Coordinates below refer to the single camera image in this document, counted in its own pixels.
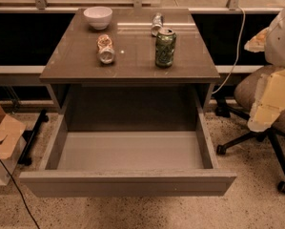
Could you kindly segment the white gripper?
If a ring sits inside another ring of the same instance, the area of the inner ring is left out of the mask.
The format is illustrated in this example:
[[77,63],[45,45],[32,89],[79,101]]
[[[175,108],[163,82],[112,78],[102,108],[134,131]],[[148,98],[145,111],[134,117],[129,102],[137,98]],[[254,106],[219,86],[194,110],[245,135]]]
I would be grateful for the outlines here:
[[[265,52],[268,63],[285,67],[285,7],[270,26],[253,36],[244,46],[248,52]],[[257,81],[248,128],[253,132],[269,129],[285,110],[285,70],[263,73]]]

